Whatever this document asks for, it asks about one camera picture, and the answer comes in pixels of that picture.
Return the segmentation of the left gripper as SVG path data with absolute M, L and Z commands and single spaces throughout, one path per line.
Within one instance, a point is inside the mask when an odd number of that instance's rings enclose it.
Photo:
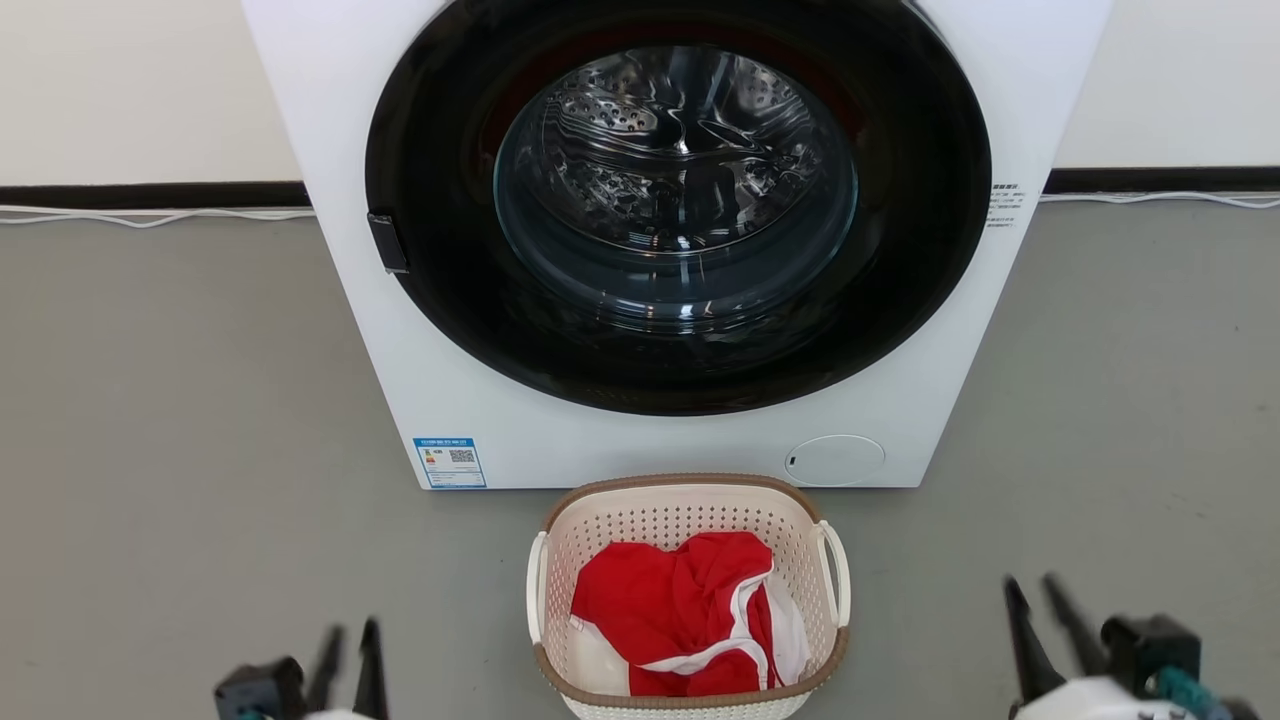
M 321 719 L 324 714 L 334 720 L 389 720 L 381 628 L 376 618 L 364 624 L 353 705 L 330 706 L 344 641 L 343 626 L 326 630 L 307 685 L 302 667 L 291 656 L 268 665 L 237 667 L 212 691 L 218 720 L 326 720 Z

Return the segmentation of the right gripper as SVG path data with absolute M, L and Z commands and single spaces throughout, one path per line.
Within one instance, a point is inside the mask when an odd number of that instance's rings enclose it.
M 1006 575 L 1020 691 L 1010 720 L 1261 720 L 1249 701 L 1220 696 L 1201 680 L 1201 638 L 1170 616 L 1112 616 L 1098 639 L 1057 574 L 1044 574 L 1041 584 L 1082 675 L 1057 673 L 1020 584 Z

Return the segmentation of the white plastic laundry basket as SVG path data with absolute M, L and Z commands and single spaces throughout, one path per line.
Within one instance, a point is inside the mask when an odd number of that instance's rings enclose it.
M 664 551 L 710 532 L 749 532 L 804 616 L 812 659 L 792 685 L 746 694 L 655 697 L 595 694 L 566 675 L 579 573 L 611 543 Z M 577 720 L 790 720 L 828 682 L 851 638 L 849 559 L 835 528 L 799 489 L 742 474 L 620 478 L 567 493 L 530 548 L 527 629 L 541 674 Z

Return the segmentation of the blue energy label sticker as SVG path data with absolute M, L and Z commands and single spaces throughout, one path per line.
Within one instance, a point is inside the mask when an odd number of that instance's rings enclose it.
M 413 438 L 425 489 L 485 489 L 486 478 L 472 438 Z

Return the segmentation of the round white filter cover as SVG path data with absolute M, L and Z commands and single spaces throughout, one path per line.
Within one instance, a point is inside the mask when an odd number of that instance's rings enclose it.
M 884 448 L 863 436 L 823 436 L 794 447 L 783 469 L 805 487 L 851 487 L 870 479 L 884 465 Z

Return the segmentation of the red garment with white trim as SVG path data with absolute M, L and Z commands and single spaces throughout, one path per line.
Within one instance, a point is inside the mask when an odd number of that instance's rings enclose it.
M 628 665 L 632 696 L 708 697 L 787 683 L 767 580 L 772 551 L 710 532 L 664 551 L 614 542 L 579 573 L 571 611 Z

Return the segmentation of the white front-load washing machine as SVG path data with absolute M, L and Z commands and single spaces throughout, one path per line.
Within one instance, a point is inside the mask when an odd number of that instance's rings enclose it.
M 992 183 L 1027 193 L 1020 222 L 986 229 L 955 291 L 879 361 L 814 395 L 708 416 L 614 413 L 493 370 L 417 309 L 378 255 L 366 151 L 381 91 L 449 0 L 241 0 L 340 283 L 410 452 L 472 438 L 486 489 L 568 488 L 609 477 L 732 471 L 780 477 L 823 436 L 884 448 L 851 487 L 916 487 L 937 450 L 1048 179 L 1115 0 L 911 0 L 978 82 Z

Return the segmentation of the round black glass washer door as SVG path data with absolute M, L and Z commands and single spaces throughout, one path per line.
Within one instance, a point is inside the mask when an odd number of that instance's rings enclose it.
M 847 136 L 855 217 L 831 264 L 754 322 L 652 334 L 557 299 L 515 255 L 492 182 L 548 85 L 636 47 L 714 47 L 808 87 Z M 393 274 L 445 337 L 572 404 L 708 416 L 814 395 L 879 361 L 955 291 L 980 241 L 993 152 L 979 85 L 911 0 L 449 0 L 381 91 L 369 213 L 396 219 Z

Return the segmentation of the black washer door latch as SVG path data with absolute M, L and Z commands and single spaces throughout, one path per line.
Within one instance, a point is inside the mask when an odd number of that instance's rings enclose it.
M 383 269 L 388 274 L 407 274 L 410 264 L 393 215 L 371 211 L 367 214 L 367 223 Z

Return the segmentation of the small printed text sticker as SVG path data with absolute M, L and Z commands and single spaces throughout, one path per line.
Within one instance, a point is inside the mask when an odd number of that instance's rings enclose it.
M 1015 227 L 1025 204 L 1027 193 L 1019 183 L 992 183 L 986 229 Z

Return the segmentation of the steel washer drum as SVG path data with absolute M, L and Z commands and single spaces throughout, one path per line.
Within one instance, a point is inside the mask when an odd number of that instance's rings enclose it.
M 714 47 L 636 47 L 548 85 L 509 127 L 500 228 L 561 301 L 652 334 L 754 322 L 835 259 L 849 137 L 804 85 Z

